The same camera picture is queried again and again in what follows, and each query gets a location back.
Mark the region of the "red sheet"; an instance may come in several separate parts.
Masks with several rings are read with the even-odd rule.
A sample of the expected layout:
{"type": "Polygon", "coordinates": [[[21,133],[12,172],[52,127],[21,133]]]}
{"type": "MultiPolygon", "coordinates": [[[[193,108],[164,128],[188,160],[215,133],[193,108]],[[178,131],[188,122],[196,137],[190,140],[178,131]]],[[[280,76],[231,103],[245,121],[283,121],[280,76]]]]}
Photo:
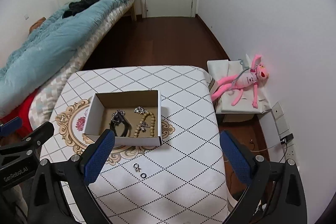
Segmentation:
{"type": "Polygon", "coordinates": [[[33,91],[18,107],[16,107],[10,114],[1,118],[1,122],[6,123],[10,120],[19,117],[22,120],[22,127],[17,129],[17,134],[20,137],[25,137],[30,134],[33,130],[29,121],[29,110],[30,106],[35,98],[38,90],[33,91]]]}

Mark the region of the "checkered mattress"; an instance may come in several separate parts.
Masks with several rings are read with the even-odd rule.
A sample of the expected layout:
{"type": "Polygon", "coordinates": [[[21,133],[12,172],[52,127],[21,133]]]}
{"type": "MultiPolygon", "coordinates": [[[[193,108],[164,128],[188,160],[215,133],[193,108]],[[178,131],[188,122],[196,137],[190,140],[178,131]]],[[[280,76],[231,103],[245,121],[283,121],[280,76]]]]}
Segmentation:
{"type": "Polygon", "coordinates": [[[28,114],[32,129],[36,129],[49,120],[56,102],[71,75],[84,67],[84,64],[90,55],[92,55],[102,38],[122,16],[132,10],[134,10],[134,0],[128,0],[107,14],[98,28],[84,44],[75,51],[75,54],[70,60],[37,90],[37,94],[31,103],[28,114]]]}

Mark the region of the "small silver charm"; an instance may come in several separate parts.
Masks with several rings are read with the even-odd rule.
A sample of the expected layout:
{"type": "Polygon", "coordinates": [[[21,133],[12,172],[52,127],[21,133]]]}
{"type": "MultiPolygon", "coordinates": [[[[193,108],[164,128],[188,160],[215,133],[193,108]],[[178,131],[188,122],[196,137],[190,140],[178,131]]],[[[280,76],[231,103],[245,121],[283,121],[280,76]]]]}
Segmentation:
{"type": "Polygon", "coordinates": [[[140,168],[140,166],[139,166],[138,163],[134,163],[134,164],[133,164],[133,168],[134,168],[134,170],[135,170],[136,172],[141,172],[141,168],[140,168]]]}

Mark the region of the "black charger plug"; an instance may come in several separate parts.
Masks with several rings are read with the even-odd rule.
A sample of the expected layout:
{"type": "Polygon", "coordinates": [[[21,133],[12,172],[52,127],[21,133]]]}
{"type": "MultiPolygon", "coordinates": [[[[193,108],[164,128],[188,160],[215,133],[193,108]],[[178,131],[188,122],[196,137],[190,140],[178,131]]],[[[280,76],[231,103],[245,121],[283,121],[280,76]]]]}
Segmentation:
{"type": "Polygon", "coordinates": [[[288,134],[288,135],[286,135],[286,136],[284,136],[283,138],[280,139],[280,143],[281,144],[288,144],[293,139],[294,139],[293,134],[288,134]]]}

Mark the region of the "floral patterned tablecloth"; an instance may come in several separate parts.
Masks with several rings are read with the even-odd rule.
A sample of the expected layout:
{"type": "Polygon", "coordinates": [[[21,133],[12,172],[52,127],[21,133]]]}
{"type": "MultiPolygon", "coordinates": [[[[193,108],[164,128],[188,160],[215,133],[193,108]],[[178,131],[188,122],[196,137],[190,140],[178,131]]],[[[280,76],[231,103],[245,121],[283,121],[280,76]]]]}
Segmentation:
{"type": "Polygon", "coordinates": [[[50,121],[55,133],[42,147],[52,163],[81,154],[103,126],[86,129],[95,95],[153,95],[158,110],[151,138],[116,137],[90,190],[113,223],[222,223],[228,215],[219,129],[209,94],[210,75],[193,66],[145,66],[79,71],[70,76],[50,121]]]}

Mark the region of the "silver charm in box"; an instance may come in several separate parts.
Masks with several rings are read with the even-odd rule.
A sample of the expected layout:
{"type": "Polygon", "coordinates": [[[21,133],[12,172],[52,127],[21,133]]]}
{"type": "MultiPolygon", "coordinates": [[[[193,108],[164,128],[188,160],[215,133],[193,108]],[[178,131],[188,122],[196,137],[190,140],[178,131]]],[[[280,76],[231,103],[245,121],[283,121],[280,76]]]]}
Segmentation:
{"type": "Polygon", "coordinates": [[[145,121],[140,121],[139,125],[139,131],[146,132],[146,129],[149,128],[148,124],[145,121]]]}

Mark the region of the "white cardboard box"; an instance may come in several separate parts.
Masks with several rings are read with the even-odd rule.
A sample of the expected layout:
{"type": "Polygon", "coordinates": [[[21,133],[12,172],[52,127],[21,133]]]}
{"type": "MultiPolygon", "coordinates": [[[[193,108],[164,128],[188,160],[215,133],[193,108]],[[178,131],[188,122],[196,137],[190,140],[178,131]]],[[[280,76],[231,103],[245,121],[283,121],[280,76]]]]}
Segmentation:
{"type": "Polygon", "coordinates": [[[96,141],[106,129],[114,132],[116,146],[161,146],[160,91],[95,93],[84,123],[84,136],[96,141]],[[148,124],[146,132],[139,131],[140,121],[148,124]]]}

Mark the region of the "teal quilt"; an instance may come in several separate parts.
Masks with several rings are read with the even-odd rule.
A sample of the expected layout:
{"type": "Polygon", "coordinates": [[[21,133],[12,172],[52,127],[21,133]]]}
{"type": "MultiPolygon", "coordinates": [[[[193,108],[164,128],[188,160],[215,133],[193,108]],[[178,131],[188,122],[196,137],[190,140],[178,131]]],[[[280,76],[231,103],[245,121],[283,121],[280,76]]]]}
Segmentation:
{"type": "Polygon", "coordinates": [[[64,6],[33,30],[1,68],[1,116],[8,115],[59,71],[106,16],[129,0],[98,0],[65,18],[64,6]]]}

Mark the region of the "pink panther plush toy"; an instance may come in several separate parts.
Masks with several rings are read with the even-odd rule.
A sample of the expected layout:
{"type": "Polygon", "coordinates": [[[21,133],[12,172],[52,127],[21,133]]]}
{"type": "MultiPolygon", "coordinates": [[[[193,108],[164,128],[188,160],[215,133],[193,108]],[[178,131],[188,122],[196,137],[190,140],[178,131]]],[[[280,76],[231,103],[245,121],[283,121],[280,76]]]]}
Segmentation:
{"type": "Polygon", "coordinates": [[[243,69],[239,74],[226,76],[218,80],[218,87],[215,88],[214,92],[211,94],[211,100],[215,102],[225,92],[238,90],[239,93],[237,97],[231,103],[231,106],[235,106],[241,100],[244,90],[252,86],[252,106],[253,108],[258,109],[257,99],[259,85],[269,78],[269,72],[266,66],[261,62],[261,58],[262,55],[255,55],[250,67],[243,69]]]}

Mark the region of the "white folded cloth stack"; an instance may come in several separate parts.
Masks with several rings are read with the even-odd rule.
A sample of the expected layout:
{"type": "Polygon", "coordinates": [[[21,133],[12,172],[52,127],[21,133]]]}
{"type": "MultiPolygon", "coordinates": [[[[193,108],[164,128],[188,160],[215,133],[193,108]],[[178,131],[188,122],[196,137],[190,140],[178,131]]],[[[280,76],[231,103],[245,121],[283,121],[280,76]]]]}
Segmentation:
{"type": "Polygon", "coordinates": [[[269,72],[261,55],[237,61],[209,60],[207,68],[217,114],[264,114],[270,110],[264,90],[269,72]]]}

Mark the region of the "brown pillow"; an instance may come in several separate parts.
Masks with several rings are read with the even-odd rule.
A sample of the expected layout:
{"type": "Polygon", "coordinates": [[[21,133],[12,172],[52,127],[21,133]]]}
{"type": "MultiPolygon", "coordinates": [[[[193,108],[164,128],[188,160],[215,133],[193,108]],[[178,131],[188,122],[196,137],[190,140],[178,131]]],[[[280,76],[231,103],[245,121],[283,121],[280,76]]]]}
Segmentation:
{"type": "Polygon", "coordinates": [[[33,30],[36,30],[38,27],[42,25],[42,23],[46,20],[45,17],[42,17],[38,19],[30,28],[29,28],[29,33],[33,32],[33,30]]]}

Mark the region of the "black clothing on bed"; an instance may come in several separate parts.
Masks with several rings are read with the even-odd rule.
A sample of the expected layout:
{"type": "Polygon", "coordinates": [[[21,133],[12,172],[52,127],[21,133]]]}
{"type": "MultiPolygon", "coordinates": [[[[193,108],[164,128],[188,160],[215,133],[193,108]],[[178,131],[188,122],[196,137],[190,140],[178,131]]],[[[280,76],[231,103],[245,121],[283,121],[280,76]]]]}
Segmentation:
{"type": "Polygon", "coordinates": [[[64,11],[62,18],[69,18],[70,16],[75,16],[76,14],[88,9],[90,6],[95,4],[100,0],[80,0],[77,2],[70,2],[68,4],[68,9],[64,11]]]}

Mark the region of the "wall socket panel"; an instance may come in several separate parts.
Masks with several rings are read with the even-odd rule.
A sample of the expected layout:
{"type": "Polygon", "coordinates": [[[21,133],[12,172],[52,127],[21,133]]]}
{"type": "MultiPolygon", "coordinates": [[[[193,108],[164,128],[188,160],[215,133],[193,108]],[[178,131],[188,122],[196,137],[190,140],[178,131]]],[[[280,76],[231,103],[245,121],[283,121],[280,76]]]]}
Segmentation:
{"type": "Polygon", "coordinates": [[[280,102],[276,102],[271,108],[272,116],[276,125],[276,129],[279,135],[290,130],[288,122],[285,118],[285,113],[282,109],[280,102]]]}

